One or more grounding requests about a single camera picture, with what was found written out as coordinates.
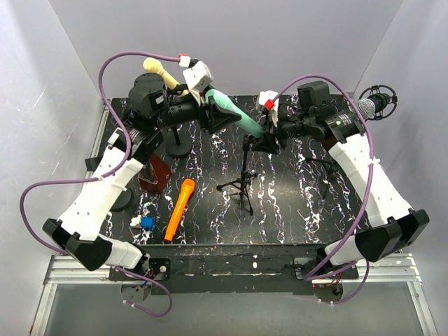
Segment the microphone stand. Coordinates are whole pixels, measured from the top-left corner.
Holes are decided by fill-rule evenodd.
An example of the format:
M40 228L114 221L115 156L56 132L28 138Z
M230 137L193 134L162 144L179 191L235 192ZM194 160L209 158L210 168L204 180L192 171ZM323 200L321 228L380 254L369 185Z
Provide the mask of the microphone stand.
M252 184L252 179L256 179L258 177L258 173L256 173L256 172L251 173L251 172L247 171L247 154L250 149L251 149L251 141L249 141L249 137L247 135L245 135L244 140L243 140L244 156L243 156L243 167L241 169L241 176L231 182L217 185L216 189L218 189L219 191L222 191L223 188L227 187L227 186L232 186L233 188L238 189L239 192L234 192L233 194L230 194L230 196L239 195L241 198L247 197L247 200L249 203L249 214L252 216L253 209L252 209L252 204L251 204L251 199L249 197L249 193L247 192L247 186L250 186Z

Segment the white object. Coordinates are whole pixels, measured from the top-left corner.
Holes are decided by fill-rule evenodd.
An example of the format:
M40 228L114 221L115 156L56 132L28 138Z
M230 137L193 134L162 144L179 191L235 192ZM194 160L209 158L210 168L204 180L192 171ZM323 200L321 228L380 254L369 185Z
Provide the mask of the white object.
M110 171L122 160L123 155L118 148L107 148L92 177L99 177ZM106 214L142 167L139 161L130 159L114 175L86 183L73 204L59 217L62 228L71 235L79 233L81 240L94 241Z
M131 219L132 228L141 229L140 223L141 223L141 215L138 215L136 217L133 217L133 219Z
M373 179L370 196L365 208L372 228L388 223L387 218L402 218L410 213L411 205L393 187L378 159L369 158L369 145L366 136L356 134L347 138L346 143L336 143L329 154L344 170L359 197L364 196L367 185L369 165L373 165ZM339 241L325 247L327 255ZM342 248L330 259L332 265L342 265L364 257L356 247L355 237L350 237Z
M258 95L257 99L257 111L263 110L265 107L266 102L269 99L274 99L275 96L277 96L278 92L275 91L261 91ZM272 123L275 127L277 127L277 123L279 121L279 100L276 99L274 101L274 107L269 111L269 115L271 118Z
M143 253L131 243L127 241L119 241L117 239L111 239L104 235L99 235L102 239L112 243L112 251L107 258L105 265L108 266L121 266L125 268L134 268L137 266Z
M183 68L188 68L190 66L191 57L187 55L180 55L179 58L181 59L179 61L179 66Z
M184 70L183 77L196 102L200 106L203 105L204 99L200 93L213 81L213 75L208 66L203 61L199 61L193 67Z
M338 245L340 240L331 243L325 247L325 253L328 255L331 251ZM359 252L358 247L356 247L355 236L350 236L349 240L342 245L341 249L336 252L336 254L330 259L331 265L342 265L345 263L350 263L351 261L362 260L363 255Z

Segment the silver microphone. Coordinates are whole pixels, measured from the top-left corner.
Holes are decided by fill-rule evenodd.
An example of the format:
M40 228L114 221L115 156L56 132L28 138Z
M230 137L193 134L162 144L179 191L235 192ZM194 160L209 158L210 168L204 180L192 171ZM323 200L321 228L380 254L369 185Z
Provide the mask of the silver microphone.
M360 111L364 120L371 118L375 114L375 103L368 98L358 100L355 105Z

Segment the black tripod stand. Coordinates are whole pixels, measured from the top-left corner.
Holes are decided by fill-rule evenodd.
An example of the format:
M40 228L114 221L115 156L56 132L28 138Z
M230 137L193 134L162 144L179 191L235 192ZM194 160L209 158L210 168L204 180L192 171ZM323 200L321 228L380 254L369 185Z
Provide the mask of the black tripod stand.
M249 140L249 137L247 135L245 135L244 140L243 140L244 157L243 157L243 168L241 170L241 177L237 178L234 181L217 185L216 189L221 191L224 187L227 187L227 186L232 186L233 188L238 189L239 192L234 192L233 194L230 194L230 196L239 195L241 198L243 196L247 197L247 200L249 202L249 214L252 216L253 209L252 209L252 205L251 205L251 199L249 198L249 194L247 193L247 186L249 186L252 183L252 179L257 178L258 173L251 173L251 172L247 171L247 167L246 167L247 166L247 153L249 152L250 149L251 149L251 142Z
M323 165L323 168L325 168L325 171L327 172L328 183L327 183L327 186L325 187L325 191L321 195L322 200L324 200L327 197L328 189L330 187L330 176L333 173L337 172L340 169L340 167L337 163L335 163L333 161L314 159L312 157L306 157L305 162L318 162L321 165Z

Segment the gray wall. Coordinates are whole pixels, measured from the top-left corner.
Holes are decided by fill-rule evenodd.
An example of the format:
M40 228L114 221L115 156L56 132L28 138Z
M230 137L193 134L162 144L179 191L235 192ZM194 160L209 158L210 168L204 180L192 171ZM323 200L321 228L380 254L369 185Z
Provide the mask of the gray wall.
M50 252L19 215L31 183L83 176L101 102L47 0L0 1L0 335L27 335ZM26 210L43 236L78 186L31 192Z
M370 122L377 157L402 196L430 223L409 248L440 335L448 335L448 3L405 1L359 85L396 89L399 107Z
M353 92L402 2L50 0L95 83L102 62L120 51L188 53L210 66L217 88L239 95L280 90L311 73ZM113 97L127 96L142 61L111 65ZM177 65L167 68L183 81Z

